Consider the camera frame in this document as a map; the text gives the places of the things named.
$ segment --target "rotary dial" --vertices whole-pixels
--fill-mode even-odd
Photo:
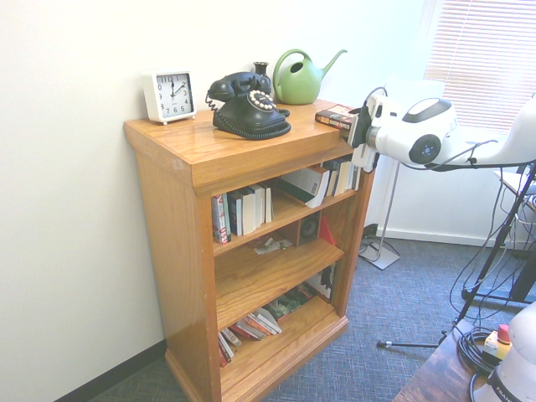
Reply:
[[[260,111],[274,111],[276,104],[267,94],[259,90],[252,90],[248,94],[248,101]]]

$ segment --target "red book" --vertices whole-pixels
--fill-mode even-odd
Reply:
[[[242,328],[239,328],[236,324],[233,324],[229,327],[234,333],[238,333],[239,335],[242,335],[244,338],[248,339],[256,339],[257,341],[260,341],[259,338],[253,337],[251,334],[244,331]]]
[[[327,219],[325,216],[322,216],[320,219],[320,234],[321,239],[326,240],[331,245],[337,246],[335,244],[335,240],[333,239],[332,231],[329,229],[329,226],[327,225]]]
[[[227,360],[225,360],[224,353],[221,351],[221,346],[218,345],[218,352],[219,352],[219,366],[225,367],[227,365]]]

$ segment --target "window blinds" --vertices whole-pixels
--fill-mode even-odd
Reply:
[[[536,1],[444,0],[425,78],[461,126],[508,134],[536,92]]]

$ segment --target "blue carpet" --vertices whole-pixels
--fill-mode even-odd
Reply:
[[[348,330],[264,402],[391,401],[431,355],[431,349],[378,349],[376,341],[437,342],[441,331],[449,330],[451,321],[458,315],[449,304],[449,291],[477,247],[409,240],[389,242],[400,253],[400,260],[387,270],[380,271],[361,259],[358,262],[348,302]],[[517,263],[517,259],[510,258],[484,285],[488,282],[491,285],[497,272],[501,279],[507,277]],[[509,289],[510,285],[507,281],[503,288]],[[464,302],[461,283],[452,298],[460,309]],[[487,302],[483,306],[485,317],[502,304]],[[496,327],[509,322],[522,306],[515,303],[506,306],[497,315],[483,320],[482,325]],[[468,312],[469,317],[477,314],[477,307],[476,302]],[[187,401],[187,398],[161,359],[92,402],[171,401]]]

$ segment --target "small black vase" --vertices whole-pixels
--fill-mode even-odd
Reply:
[[[255,74],[264,75],[265,77],[268,76],[266,75],[266,67],[268,67],[268,63],[264,61],[256,61],[253,64],[255,65]]]

